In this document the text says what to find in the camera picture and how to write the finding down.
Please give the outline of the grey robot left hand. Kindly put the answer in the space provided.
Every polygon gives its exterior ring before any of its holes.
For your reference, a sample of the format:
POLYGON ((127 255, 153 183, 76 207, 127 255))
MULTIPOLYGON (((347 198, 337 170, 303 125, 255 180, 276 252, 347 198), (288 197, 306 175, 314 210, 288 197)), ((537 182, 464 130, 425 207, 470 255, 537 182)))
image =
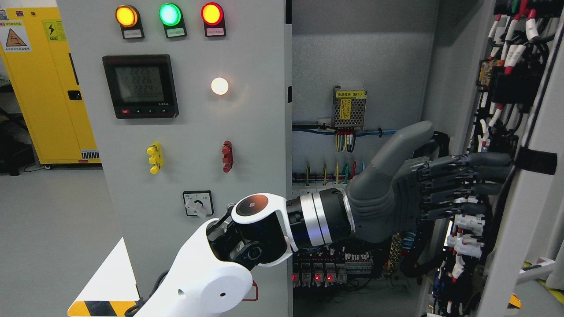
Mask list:
POLYGON ((430 121, 398 130, 345 188, 359 239, 382 242, 425 221, 484 214, 485 205, 463 197, 496 195, 508 178, 507 153, 479 152, 431 160, 413 158, 434 134, 430 121))

